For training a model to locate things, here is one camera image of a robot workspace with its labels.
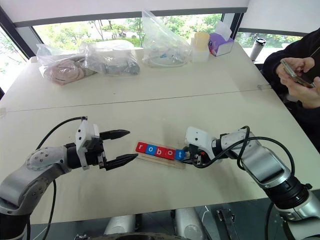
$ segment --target robotic arm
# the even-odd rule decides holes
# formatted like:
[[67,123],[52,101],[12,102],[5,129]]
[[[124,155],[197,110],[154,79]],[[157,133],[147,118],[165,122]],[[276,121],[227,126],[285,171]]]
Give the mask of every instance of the robotic arm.
[[[241,141],[227,150],[221,159],[236,159],[241,153],[246,130],[223,134],[219,139],[211,137],[207,132],[189,127],[185,136],[188,144],[190,160],[198,168],[212,163],[215,156],[231,145]],[[241,161],[245,171],[264,190],[275,204],[284,220],[284,230],[289,240],[302,240],[310,237],[320,238],[320,201],[310,191],[310,184],[301,184],[284,163],[270,149],[262,146],[251,132],[249,141],[243,148]]]
[[75,143],[44,147],[32,152],[25,163],[7,176],[0,185],[0,239],[20,239],[24,228],[48,185],[72,169],[98,165],[111,170],[137,157],[125,154],[107,161],[103,141],[121,138],[130,132],[111,130],[99,133],[98,126],[83,120],[75,135]]

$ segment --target blue letter block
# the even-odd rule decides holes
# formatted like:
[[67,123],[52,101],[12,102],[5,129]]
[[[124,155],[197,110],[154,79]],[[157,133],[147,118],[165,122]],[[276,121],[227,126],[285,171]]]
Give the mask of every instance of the blue letter block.
[[149,155],[155,155],[156,149],[157,146],[148,144],[148,146],[146,146],[145,153]]
[[185,151],[179,150],[179,149],[175,150],[174,159],[183,160],[185,158],[185,156],[186,156],[186,152]]

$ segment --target tissue box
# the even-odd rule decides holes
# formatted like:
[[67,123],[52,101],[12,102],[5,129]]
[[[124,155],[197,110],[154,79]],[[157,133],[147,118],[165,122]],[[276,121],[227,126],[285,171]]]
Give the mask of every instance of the tissue box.
[[210,33],[208,47],[210,53],[216,57],[230,53],[233,45],[234,40],[232,38],[229,38],[228,41],[225,41],[220,34]]

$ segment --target window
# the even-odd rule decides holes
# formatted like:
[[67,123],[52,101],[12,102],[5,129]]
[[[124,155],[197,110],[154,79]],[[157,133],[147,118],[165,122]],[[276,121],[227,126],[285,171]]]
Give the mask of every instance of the window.
[[257,38],[265,39],[266,43],[261,50],[256,62],[264,62],[265,59],[272,53],[286,48],[291,43],[294,43],[300,39],[301,36],[289,36],[279,34],[268,33],[253,33],[253,32],[238,32],[235,37],[235,41],[238,42],[243,50],[248,54],[251,54],[252,46]]
[[[222,14],[161,16],[162,22],[176,35],[189,39],[193,32],[212,33]],[[127,40],[135,47],[143,47],[142,18],[108,19],[65,22],[33,26],[42,41],[55,48],[76,50],[81,42],[114,39]]]
[[27,58],[0,27],[0,88],[6,92],[27,62]]

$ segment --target smartphone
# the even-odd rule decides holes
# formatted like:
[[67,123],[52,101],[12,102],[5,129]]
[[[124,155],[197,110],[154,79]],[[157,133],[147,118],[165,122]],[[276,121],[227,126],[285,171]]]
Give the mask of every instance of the smartphone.
[[301,73],[302,74],[301,76],[298,76],[284,59],[281,59],[280,63],[283,65],[283,68],[286,71],[286,73],[289,74],[289,76],[295,82],[310,89],[316,87],[314,84],[314,81],[311,80],[304,72]]

